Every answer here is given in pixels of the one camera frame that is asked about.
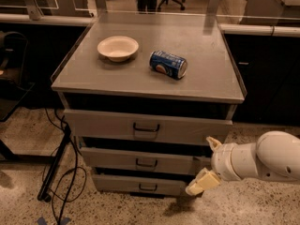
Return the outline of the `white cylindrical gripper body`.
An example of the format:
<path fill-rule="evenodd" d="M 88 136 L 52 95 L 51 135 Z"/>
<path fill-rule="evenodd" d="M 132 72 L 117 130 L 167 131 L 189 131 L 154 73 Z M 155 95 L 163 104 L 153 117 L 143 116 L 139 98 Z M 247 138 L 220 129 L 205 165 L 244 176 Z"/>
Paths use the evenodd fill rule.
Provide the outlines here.
<path fill-rule="evenodd" d="M 233 143 L 212 145 L 211 167 L 224 181 L 240 181 L 241 177 L 235 172 L 232 164 Z"/>

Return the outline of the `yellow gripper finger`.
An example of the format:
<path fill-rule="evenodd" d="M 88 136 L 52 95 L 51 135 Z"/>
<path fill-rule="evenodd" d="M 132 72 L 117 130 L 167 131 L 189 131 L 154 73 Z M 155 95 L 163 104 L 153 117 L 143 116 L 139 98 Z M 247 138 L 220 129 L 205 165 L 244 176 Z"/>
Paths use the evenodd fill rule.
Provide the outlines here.
<path fill-rule="evenodd" d="M 186 187 L 186 193 L 190 196 L 196 196 L 205 190 L 215 188 L 220 184 L 221 179 L 215 172 L 203 168 L 196 177 Z"/>
<path fill-rule="evenodd" d="M 213 137 L 207 137 L 206 140 L 208 141 L 209 146 L 213 152 L 215 152 L 222 145 L 219 140 Z"/>

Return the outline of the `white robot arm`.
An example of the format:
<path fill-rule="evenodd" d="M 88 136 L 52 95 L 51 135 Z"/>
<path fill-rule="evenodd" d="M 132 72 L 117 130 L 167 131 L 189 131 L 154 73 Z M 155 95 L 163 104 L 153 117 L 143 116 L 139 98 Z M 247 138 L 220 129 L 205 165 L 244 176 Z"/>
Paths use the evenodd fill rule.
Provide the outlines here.
<path fill-rule="evenodd" d="M 300 181 L 300 140 L 286 132 L 269 131 L 256 142 L 221 143 L 207 137 L 213 154 L 211 170 L 203 168 L 186 187 L 186 194 L 197 196 L 222 181 L 255 178 L 267 182 Z"/>

